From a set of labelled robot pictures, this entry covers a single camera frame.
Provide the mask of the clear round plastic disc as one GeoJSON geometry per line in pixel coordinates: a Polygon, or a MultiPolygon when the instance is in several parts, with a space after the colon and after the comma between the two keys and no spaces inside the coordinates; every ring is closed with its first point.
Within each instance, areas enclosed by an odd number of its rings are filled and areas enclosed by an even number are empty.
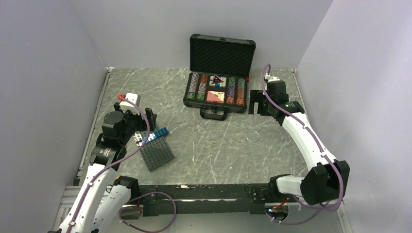
{"type": "Polygon", "coordinates": [[[246,139],[251,143],[256,143],[260,139],[259,132],[250,130],[246,133],[246,139]]]}

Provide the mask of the blue playing card deck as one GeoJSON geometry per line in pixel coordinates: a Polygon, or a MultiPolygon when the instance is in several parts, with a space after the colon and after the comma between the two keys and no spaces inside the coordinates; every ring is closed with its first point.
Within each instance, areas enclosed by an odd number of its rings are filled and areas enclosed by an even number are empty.
{"type": "Polygon", "coordinates": [[[211,75],[209,77],[209,86],[214,87],[226,87],[227,78],[217,75],[211,75]]]}

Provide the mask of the red triangular dealer button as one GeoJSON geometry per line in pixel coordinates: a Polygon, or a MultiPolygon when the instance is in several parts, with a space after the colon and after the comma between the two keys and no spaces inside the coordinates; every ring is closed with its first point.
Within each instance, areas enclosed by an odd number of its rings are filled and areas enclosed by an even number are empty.
{"type": "Polygon", "coordinates": [[[218,86],[220,86],[222,83],[224,83],[224,80],[223,80],[221,77],[219,77],[219,76],[217,76],[217,75],[211,75],[211,76],[210,76],[210,79],[209,79],[209,84],[210,84],[210,85],[213,85],[213,86],[218,85],[218,86]]]}

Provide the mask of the red playing card deck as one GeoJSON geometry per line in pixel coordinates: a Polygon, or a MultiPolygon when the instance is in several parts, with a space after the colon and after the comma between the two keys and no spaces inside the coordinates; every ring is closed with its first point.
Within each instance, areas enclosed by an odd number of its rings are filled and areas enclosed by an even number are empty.
{"type": "Polygon", "coordinates": [[[214,103],[224,103],[225,93],[219,91],[208,91],[206,100],[214,103]]]}

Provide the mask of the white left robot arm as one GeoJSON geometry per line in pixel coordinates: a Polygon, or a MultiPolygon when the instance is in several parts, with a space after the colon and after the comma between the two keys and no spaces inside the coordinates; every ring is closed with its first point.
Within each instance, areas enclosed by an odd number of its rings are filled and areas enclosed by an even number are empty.
{"type": "Polygon", "coordinates": [[[104,116],[102,132],[91,152],[86,178],[58,233],[104,233],[123,204],[135,203],[140,196],[138,180],[116,178],[126,155],[126,144],[136,131],[153,131],[157,115],[121,110],[116,107],[104,116]]]}

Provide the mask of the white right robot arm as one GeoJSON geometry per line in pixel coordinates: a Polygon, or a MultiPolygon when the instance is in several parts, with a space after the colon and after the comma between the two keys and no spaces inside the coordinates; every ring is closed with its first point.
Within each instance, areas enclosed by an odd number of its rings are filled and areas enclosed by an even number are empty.
{"type": "Polygon", "coordinates": [[[286,195],[302,197],[310,206],[339,207],[345,196],[350,167],[326,148],[311,127],[305,110],[297,101],[290,101],[284,81],[264,82],[263,90],[251,90],[250,103],[258,104],[257,113],[272,117],[292,137],[306,163],[308,174],[296,177],[291,174],[270,178],[268,196],[281,201],[286,195]]]}

